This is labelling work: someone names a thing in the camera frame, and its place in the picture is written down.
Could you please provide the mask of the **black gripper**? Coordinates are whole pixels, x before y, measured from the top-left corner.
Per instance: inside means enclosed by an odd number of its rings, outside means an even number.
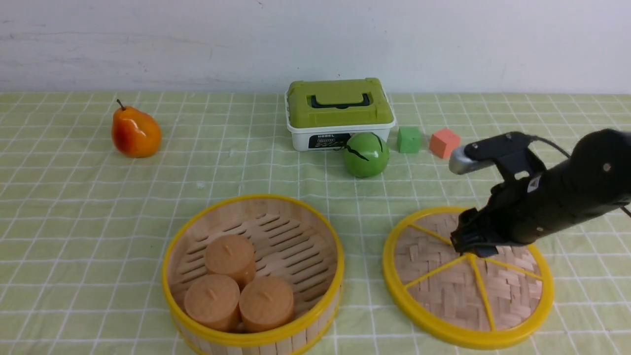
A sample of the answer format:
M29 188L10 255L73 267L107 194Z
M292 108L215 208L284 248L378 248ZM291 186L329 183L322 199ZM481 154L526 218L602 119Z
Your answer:
M498 255L498 246L524 246L553 232L553 179L549 174L501 183L482 209L459 215L450 240L456 252L480 258Z

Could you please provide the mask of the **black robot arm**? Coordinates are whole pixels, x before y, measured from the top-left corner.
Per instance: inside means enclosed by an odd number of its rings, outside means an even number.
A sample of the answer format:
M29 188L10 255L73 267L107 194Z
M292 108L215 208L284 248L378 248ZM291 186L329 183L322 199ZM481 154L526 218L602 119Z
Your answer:
M552 168L546 168L529 149L534 141L544 139L512 131L453 151L452 173L466 175L495 166L503 177L491 188L482 209L471 208L459 215L450 237L456 252L493 256L500 246L527 246L629 204L628 131L604 129L587 134Z

